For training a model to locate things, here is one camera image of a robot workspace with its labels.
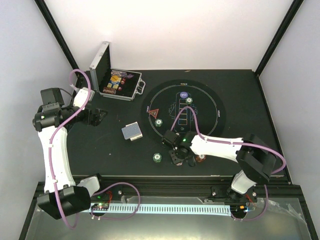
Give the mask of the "purple small blind button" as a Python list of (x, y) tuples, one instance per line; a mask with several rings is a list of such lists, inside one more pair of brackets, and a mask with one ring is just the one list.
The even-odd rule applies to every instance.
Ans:
[(182, 99), (186, 99), (186, 98), (189, 96), (189, 94), (188, 94), (187, 92), (185, 92), (185, 91), (182, 91), (182, 92), (180, 92), (179, 96), (180, 96)]

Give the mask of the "red triangular all-in marker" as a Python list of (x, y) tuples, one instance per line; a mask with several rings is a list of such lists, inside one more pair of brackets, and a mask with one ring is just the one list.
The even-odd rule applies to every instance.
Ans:
[(158, 113), (159, 113), (159, 109), (158, 109), (158, 108), (148, 111), (148, 114), (149, 114), (151, 117), (153, 117), (154, 119), (157, 119)]

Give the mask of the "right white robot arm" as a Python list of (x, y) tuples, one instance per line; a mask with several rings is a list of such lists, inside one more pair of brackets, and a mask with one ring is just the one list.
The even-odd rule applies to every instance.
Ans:
[(187, 162), (193, 167), (208, 156), (237, 163), (241, 170), (232, 177), (223, 194), (234, 203), (242, 201), (253, 186), (268, 184), (277, 160), (276, 154), (253, 134), (227, 139), (192, 131), (180, 134), (167, 130), (161, 143), (170, 148), (169, 155), (175, 165)]

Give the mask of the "green poker chip stack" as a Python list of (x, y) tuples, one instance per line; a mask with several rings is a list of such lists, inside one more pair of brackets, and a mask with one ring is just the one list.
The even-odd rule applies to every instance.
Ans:
[(160, 153), (154, 153), (152, 159), (155, 163), (160, 163), (162, 161), (162, 155)]

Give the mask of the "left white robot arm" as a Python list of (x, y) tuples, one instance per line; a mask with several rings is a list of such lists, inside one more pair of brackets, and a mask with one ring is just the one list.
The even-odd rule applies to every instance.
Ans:
[(67, 150), (68, 130), (76, 123), (98, 126), (107, 111), (95, 107), (100, 95), (81, 88), (73, 102), (65, 106), (60, 88), (41, 90), (42, 105), (32, 120), (38, 133), (44, 157), (44, 194), (37, 198), (41, 210), (56, 220), (87, 210), (91, 197), (103, 199), (108, 192), (101, 175), (94, 174), (76, 183)]

